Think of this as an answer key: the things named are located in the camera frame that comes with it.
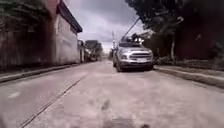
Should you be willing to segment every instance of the car windshield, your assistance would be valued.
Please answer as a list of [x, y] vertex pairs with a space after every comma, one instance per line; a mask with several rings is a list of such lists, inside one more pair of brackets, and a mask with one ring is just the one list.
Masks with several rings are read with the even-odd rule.
[[137, 44], [137, 43], [120, 43], [119, 47], [124, 47], [124, 48], [128, 48], [128, 47], [135, 47], [135, 48], [140, 48], [141, 45]]

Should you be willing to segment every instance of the utility pole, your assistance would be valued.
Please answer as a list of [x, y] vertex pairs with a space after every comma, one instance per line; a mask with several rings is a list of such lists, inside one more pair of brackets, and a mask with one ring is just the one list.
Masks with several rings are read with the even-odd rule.
[[116, 47], [116, 44], [115, 44], [115, 34], [114, 34], [113, 31], [112, 31], [112, 37], [113, 37], [113, 49], [115, 49], [115, 47]]

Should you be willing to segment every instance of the sidewalk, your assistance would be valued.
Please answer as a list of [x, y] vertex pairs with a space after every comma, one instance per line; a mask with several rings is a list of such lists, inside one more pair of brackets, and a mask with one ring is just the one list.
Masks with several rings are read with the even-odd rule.
[[13, 72], [1, 73], [0, 74], [0, 84], [4, 83], [4, 82], [8, 82], [8, 81], [25, 78], [25, 77], [39, 75], [39, 74], [54, 71], [54, 70], [65, 69], [65, 68], [73, 67], [76, 65], [77, 64], [50, 67], [50, 68], [36, 68], [36, 69], [30, 69], [30, 70], [26, 69], [24, 71], [13, 71]]
[[155, 66], [155, 70], [183, 79], [224, 88], [224, 72], [176, 66]]

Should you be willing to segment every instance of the curb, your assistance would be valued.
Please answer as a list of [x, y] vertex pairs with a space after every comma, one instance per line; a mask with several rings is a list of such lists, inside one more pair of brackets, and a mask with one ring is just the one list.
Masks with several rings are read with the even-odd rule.
[[159, 72], [170, 74], [170, 75], [180, 77], [186, 80], [192, 80], [192, 81], [196, 81], [196, 82], [200, 82], [203, 84], [212, 85], [212, 86], [216, 86], [216, 87], [224, 89], [224, 79], [221, 77], [215, 77], [215, 76], [204, 75], [199, 73], [188, 73], [188, 72], [182, 72], [182, 71], [177, 71], [177, 70], [172, 70], [167, 68], [160, 68], [160, 67], [155, 67], [155, 71], [159, 71]]
[[13, 80], [18, 80], [18, 79], [30, 77], [30, 76], [40, 75], [40, 74], [50, 72], [50, 71], [70, 68], [70, 67], [73, 67], [73, 66], [76, 66], [76, 65], [77, 64], [66, 65], [66, 66], [58, 66], [58, 67], [53, 67], [53, 68], [46, 68], [46, 69], [40, 69], [40, 70], [36, 70], [36, 71], [29, 71], [29, 72], [24, 72], [24, 73], [20, 73], [20, 74], [4, 76], [4, 77], [0, 78], [0, 84], [5, 83], [5, 82], [9, 82], [9, 81], [13, 81]]

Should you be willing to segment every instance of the car front bumper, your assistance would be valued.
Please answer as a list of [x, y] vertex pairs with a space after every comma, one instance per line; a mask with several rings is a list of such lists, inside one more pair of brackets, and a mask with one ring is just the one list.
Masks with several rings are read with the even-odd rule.
[[129, 60], [122, 60], [120, 61], [120, 66], [122, 68], [143, 68], [143, 67], [150, 67], [154, 65], [154, 61], [150, 60], [147, 62], [137, 62], [137, 61], [129, 61]]

